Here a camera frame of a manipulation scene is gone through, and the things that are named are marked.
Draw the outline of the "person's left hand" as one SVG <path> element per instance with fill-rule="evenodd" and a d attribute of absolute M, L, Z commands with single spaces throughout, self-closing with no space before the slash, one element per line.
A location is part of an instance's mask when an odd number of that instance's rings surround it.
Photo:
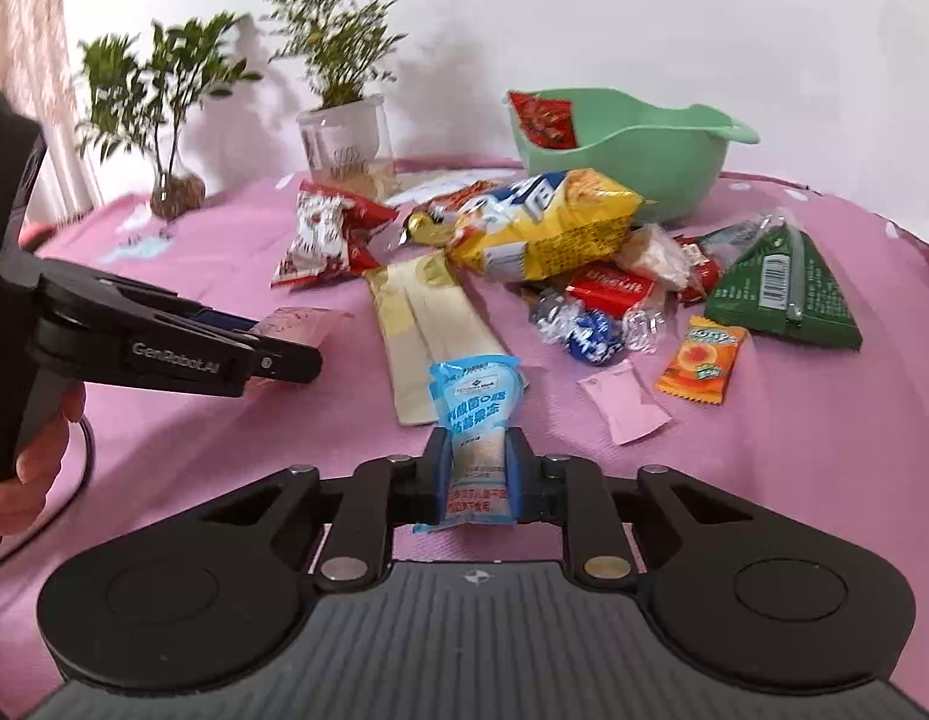
<path fill-rule="evenodd" d="M 16 476 L 0 483 L 0 536 L 27 532 L 43 512 L 49 489 L 61 472 L 69 431 L 83 417 L 85 387 L 67 388 L 48 424 L 16 460 Z"/>

